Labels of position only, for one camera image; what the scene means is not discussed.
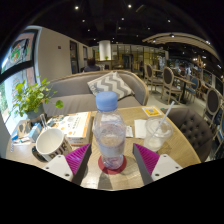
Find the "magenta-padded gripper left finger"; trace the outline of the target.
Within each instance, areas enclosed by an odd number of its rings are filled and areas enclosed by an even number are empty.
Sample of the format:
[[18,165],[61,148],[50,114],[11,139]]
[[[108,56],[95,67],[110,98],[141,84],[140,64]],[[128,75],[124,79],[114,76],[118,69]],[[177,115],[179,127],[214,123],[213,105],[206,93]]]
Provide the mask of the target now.
[[43,170],[80,185],[91,153],[91,145],[84,145],[66,156],[57,155]]

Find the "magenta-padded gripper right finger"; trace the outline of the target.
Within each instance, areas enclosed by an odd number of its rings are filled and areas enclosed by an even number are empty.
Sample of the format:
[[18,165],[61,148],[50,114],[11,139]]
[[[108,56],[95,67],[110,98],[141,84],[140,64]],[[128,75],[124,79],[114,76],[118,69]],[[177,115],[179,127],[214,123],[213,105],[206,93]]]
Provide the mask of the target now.
[[182,169],[169,155],[158,155],[136,143],[133,144],[133,155],[145,185]]

